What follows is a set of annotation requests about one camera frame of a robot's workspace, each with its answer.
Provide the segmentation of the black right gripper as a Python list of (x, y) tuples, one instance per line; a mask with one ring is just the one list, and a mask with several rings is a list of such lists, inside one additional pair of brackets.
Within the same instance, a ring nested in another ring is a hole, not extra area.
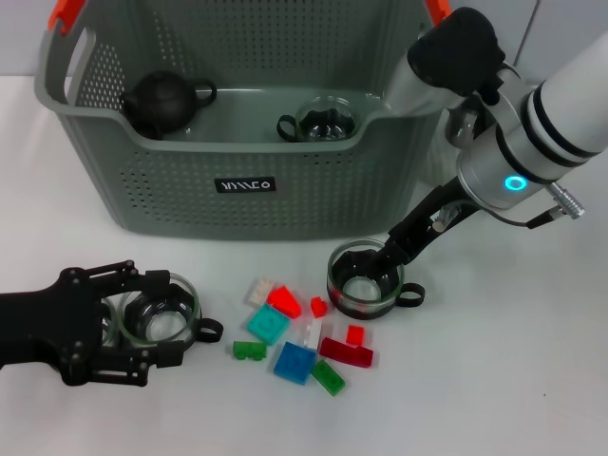
[[(372, 251), (365, 263), (365, 272), (381, 276), (401, 265), (412, 262), (431, 242), (442, 233), (432, 227), (432, 216), (452, 202), (472, 202), (459, 180), (450, 180), (435, 187), (406, 217), (389, 230), (389, 238), (377, 251)], [(444, 234), (475, 213), (475, 206), (464, 203), (455, 205), (457, 215), (447, 225)]]

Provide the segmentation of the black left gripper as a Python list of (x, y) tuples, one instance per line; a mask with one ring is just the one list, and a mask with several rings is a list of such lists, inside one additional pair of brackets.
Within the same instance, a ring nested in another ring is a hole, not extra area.
[(81, 386), (91, 381), (93, 357), (95, 383), (145, 387), (151, 366), (180, 366), (183, 350), (99, 349), (101, 297), (130, 292), (161, 296), (169, 282), (168, 271), (141, 274), (129, 259), (87, 270), (66, 269), (43, 290), (2, 294), (1, 365), (44, 363), (56, 369), (66, 385)]

